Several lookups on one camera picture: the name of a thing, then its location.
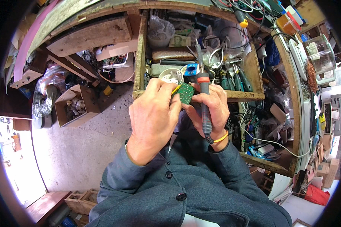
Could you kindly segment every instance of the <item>orange container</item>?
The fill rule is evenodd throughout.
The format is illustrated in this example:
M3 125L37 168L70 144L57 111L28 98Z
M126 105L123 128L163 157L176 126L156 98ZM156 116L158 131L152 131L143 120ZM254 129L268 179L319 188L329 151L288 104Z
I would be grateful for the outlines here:
M300 25L297 23L290 12L287 12L279 17L276 23L282 32L290 34L291 36L301 30Z

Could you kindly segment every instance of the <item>red lid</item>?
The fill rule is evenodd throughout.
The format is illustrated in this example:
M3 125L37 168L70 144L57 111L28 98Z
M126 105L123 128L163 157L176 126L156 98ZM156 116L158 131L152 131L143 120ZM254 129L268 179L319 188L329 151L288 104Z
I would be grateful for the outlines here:
M291 15L290 12L286 13L289 17L289 19L293 22L293 25L295 26L296 29L298 29L298 31L302 30L302 28L300 27L300 25L297 23L297 21L294 19L294 17Z

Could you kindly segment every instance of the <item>hand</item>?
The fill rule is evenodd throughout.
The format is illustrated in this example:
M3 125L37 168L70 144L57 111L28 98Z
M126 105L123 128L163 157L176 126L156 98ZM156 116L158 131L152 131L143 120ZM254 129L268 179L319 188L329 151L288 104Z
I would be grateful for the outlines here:
M192 84L192 86L200 91L198 84ZM225 125L229 118L230 112L227 106L227 93L220 85L209 85L210 95L205 93L196 94L192 97L194 102L203 102L210 109L212 132L211 138L214 140L222 138L226 134ZM193 122L194 127L200 133L201 136L205 137L202 131L202 117L200 117L195 108L191 105L182 103L182 107L185 109L187 115ZM218 143L213 143L211 146L217 152L226 147L229 142L228 137Z
M127 142L127 154L138 166L145 166L168 143L178 123L181 101L173 97L177 84L158 78L150 80L144 94L129 106L132 135Z

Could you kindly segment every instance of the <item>red bag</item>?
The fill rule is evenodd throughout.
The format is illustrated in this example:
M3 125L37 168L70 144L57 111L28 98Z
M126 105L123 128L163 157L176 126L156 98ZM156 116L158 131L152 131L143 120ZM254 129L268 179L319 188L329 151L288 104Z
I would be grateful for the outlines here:
M330 193L328 191L324 192L318 187L310 184L307 188L307 193L304 199L307 201L313 202L315 204L326 206L329 197L330 197Z

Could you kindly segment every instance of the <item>wooden drawer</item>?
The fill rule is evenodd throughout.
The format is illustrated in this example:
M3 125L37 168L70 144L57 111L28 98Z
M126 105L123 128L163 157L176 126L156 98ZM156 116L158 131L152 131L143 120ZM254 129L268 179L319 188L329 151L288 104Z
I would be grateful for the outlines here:
M148 28L149 10L145 9L142 13L139 29L139 42L136 52L135 63L135 81L133 89L133 98L137 99L144 93L144 74L145 74L145 52L146 52L146 33ZM239 92L239 91L226 91L228 94L229 102L246 102L263 100L264 88L259 70L259 62L255 51L254 44L251 43L251 52L244 59L244 71L250 81L253 92Z

